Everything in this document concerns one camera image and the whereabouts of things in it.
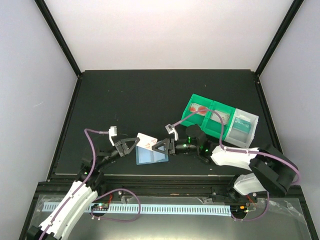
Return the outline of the clear white bin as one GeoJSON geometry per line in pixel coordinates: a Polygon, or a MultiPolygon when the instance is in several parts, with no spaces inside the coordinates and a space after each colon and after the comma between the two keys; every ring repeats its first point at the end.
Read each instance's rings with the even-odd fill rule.
{"type": "Polygon", "coordinates": [[[257,115],[236,108],[234,117],[231,122],[230,129],[224,141],[240,148],[245,148],[245,149],[249,148],[255,137],[255,132],[256,132],[258,122],[259,122],[259,117],[257,115]],[[242,119],[250,121],[251,129],[249,133],[244,133],[233,128],[234,120],[236,117],[240,117],[242,119]]]}

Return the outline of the white floral credit card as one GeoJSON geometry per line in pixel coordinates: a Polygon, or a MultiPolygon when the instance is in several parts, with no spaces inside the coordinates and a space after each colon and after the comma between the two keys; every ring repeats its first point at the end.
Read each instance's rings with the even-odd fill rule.
{"type": "Polygon", "coordinates": [[[230,119],[230,114],[226,112],[221,112],[219,110],[215,110],[214,113],[211,114],[210,119],[217,123],[222,122],[224,125],[227,125],[230,119]]]}

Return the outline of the green bin compartment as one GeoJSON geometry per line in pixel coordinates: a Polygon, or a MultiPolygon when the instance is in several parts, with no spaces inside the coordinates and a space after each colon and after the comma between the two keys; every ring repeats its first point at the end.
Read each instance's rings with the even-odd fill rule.
{"type": "Polygon", "coordinates": [[[207,135],[217,139],[222,133],[222,140],[224,140],[230,130],[236,108],[218,101],[213,101],[208,108],[214,112],[206,113],[201,129],[207,135]]]}
{"type": "Polygon", "coordinates": [[[213,123],[212,120],[210,120],[210,117],[212,116],[211,111],[207,111],[206,115],[200,115],[197,114],[197,112],[190,112],[189,107],[191,103],[197,103],[203,106],[206,106],[207,109],[213,109],[214,101],[212,99],[192,94],[187,106],[185,107],[180,123],[181,125],[185,127],[189,127],[191,125],[199,125],[201,130],[204,131],[206,134],[210,135],[213,131],[213,123]]]}

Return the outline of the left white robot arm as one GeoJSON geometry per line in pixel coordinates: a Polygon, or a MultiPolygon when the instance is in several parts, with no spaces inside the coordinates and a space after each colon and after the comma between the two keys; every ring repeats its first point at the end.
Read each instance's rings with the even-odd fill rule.
{"type": "Polygon", "coordinates": [[[83,167],[72,183],[67,194],[53,212],[39,225],[31,226],[26,233],[27,240],[67,240],[85,210],[96,200],[103,199],[108,192],[102,184],[102,168],[121,157],[129,155],[140,138],[125,138],[113,144],[113,148],[98,156],[90,138],[92,150],[90,166],[83,167]]]}

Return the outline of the blue card holder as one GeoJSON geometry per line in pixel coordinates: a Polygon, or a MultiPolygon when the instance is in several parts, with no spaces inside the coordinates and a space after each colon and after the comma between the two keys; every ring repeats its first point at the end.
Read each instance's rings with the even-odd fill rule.
{"type": "Polygon", "coordinates": [[[135,147],[135,152],[137,165],[148,165],[169,161],[168,155],[157,151],[148,150],[139,146],[135,147]]]}

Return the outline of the teal striped credit card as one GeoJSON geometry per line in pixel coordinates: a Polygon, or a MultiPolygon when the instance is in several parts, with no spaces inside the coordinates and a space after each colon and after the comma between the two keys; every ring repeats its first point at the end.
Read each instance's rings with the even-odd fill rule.
{"type": "Polygon", "coordinates": [[[252,124],[250,121],[241,117],[236,117],[233,122],[233,129],[248,134],[251,130],[252,124]]]}

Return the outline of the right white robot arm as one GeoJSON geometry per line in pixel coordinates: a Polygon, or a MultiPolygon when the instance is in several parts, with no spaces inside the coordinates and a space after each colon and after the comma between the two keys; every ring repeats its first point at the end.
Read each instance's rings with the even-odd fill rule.
{"type": "Polygon", "coordinates": [[[256,192],[285,197],[299,179],[297,166],[270,144],[254,148],[224,146],[208,139],[197,124],[188,126],[185,133],[186,139],[165,138],[151,149],[167,156],[196,153],[207,164],[249,171],[236,176],[226,190],[234,202],[256,192]]]}

